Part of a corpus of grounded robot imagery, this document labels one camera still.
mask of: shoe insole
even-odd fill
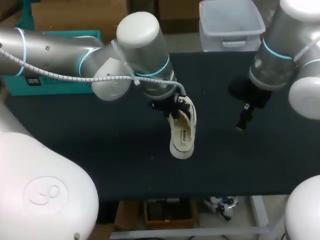
[[[188,120],[180,114],[180,118],[175,119],[173,125],[174,130],[172,137],[175,147],[181,152],[189,151],[192,148],[192,143]]]

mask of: shoe label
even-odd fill
[[[180,143],[185,144],[186,143],[186,130],[180,131]]]

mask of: black table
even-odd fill
[[[133,85],[114,102],[73,94],[9,96],[6,104],[39,141],[92,177],[102,202],[289,194],[320,174],[320,122],[293,111],[288,86],[254,112],[246,132],[235,129],[244,103],[229,96],[228,84],[248,75],[254,54],[171,55],[198,117],[186,160],[171,156],[167,120]]]

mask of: teal box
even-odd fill
[[[44,33],[65,38],[92,36],[101,40],[99,30],[48,31]],[[2,79],[12,96],[92,93],[91,86],[85,82],[61,81],[47,76],[5,75],[2,76]]]

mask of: metal frame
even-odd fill
[[[110,239],[139,239],[139,238],[168,238],[191,236],[221,236],[221,235],[258,235],[259,240],[275,240],[276,227],[281,226],[278,220],[273,226],[269,219],[262,196],[251,196],[251,206],[256,226],[251,227],[219,227],[219,228],[192,228],[174,230],[139,230],[113,232]]]

